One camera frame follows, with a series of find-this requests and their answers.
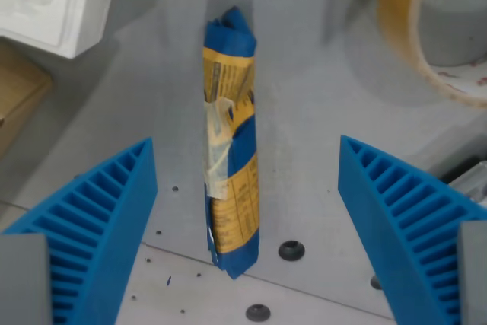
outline roll of tape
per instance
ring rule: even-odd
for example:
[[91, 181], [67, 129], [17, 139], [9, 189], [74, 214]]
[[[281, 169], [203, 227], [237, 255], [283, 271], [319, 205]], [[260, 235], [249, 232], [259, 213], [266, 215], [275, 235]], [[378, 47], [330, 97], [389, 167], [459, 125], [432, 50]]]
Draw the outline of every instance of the roll of tape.
[[419, 34], [421, 9], [422, 0], [379, 0], [379, 23], [389, 44], [443, 95], [487, 107], [487, 55], [460, 66], [428, 64]]

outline gray surface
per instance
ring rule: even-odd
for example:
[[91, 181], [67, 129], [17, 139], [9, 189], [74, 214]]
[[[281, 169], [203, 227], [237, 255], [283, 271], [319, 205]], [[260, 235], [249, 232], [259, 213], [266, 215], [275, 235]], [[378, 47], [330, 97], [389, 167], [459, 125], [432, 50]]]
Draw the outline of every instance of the gray surface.
[[44, 235], [0, 235], [0, 284], [2, 323], [53, 323], [49, 251]]
[[[235, 4], [259, 41], [262, 240], [249, 274], [390, 317], [336, 189], [339, 136], [442, 173], [485, 149], [487, 119], [439, 96], [396, 58], [377, 29], [375, 0], [114, 0], [105, 40], [78, 59], [28, 50], [57, 86], [0, 162], [0, 199], [33, 207], [152, 135], [160, 193], [145, 240], [210, 261], [202, 40], [205, 21]], [[296, 263], [278, 256], [292, 239], [306, 247]]]
[[463, 222], [458, 233], [462, 325], [487, 323], [487, 221]]

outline rolled package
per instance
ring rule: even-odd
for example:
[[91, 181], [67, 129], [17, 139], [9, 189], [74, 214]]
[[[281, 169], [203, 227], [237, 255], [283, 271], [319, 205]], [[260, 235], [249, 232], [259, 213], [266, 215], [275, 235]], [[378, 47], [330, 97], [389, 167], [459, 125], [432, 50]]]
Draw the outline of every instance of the rolled package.
[[236, 279], [259, 256], [256, 39], [238, 8], [206, 28], [205, 206], [213, 263]]

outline small hole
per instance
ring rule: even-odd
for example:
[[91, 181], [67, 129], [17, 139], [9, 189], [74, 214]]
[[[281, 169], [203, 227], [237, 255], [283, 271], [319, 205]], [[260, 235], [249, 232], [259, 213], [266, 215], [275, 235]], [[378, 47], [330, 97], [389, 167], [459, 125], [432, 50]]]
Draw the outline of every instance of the small hole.
[[299, 243], [297, 241], [291, 240], [291, 241], [286, 241], [283, 245], [285, 247], [288, 247], [289, 249], [294, 249], [299, 245]]
[[377, 276], [373, 276], [371, 278], [371, 286], [373, 289], [377, 289], [378, 291], [382, 291], [382, 286], [380, 285], [379, 278]]

